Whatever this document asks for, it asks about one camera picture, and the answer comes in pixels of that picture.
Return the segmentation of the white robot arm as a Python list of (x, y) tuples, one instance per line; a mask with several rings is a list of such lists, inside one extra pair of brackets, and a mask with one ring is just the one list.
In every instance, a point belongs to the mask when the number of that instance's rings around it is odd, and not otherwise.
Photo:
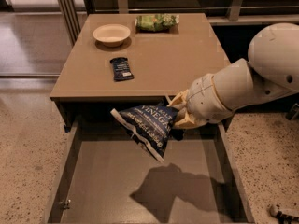
[(173, 127), (193, 129), (230, 118), (236, 110), (299, 92), (299, 26), (277, 23), (249, 44), (248, 58), (197, 78), (170, 103)]

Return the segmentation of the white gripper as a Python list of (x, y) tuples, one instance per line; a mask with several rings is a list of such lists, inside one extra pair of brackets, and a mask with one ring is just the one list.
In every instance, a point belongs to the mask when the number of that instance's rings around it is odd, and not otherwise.
[(217, 124), (233, 115), (220, 100), (212, 74), (196, 79), (188, 90), (179, 92), (168, 102), (168, 106), (172, 107), (185, 104), (186, 108), (178, 112), (174, 129), (195, 129), (208, 123)]

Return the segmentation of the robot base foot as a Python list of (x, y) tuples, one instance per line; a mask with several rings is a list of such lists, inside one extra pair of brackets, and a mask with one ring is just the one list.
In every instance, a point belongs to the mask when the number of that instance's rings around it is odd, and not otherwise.
[(299, 224), (299, 211), (296, 209), (272, 205), (269, 209), (269, 213), (278, 220), (279, 224)]

